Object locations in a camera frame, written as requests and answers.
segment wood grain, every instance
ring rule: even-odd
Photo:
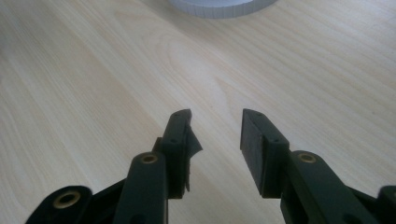
[[[239,150],[242,109],[373,196],[396,184],[396,2],[278,0],[203,20],[154,0],[0,0],[0,223],[98,192],[192,110],[204,151],[170,223],[283,223]]]

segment gray round object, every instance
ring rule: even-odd
[[[226,19],[244,16],[273,4],[276,0],[169,0],[193,16]]]

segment wooden table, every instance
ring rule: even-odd
[[[376,196],[396,184],[396,1],[204,20],[157,0],[0,0],[0,223],[123,179],[184,108],[204,151],[169,223],[284,222],[239,149],[243,108]]]

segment tabletop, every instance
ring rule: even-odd
[[[0,223],[93,193],[192,112],[203,151],[169,223],[284,223],[239,149],[242,110],[352,188],[396,184],[396,1],[277,0],[201,19],[155,0],[0,0]]]

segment light wood surface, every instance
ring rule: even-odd
[[[396,184],[396,1],[203,20],[164,0],[0,0],[0,223],[121,180],[184,108],[204,151],[170,223],[284,223],[239,150],[243,108],[375,196]]]

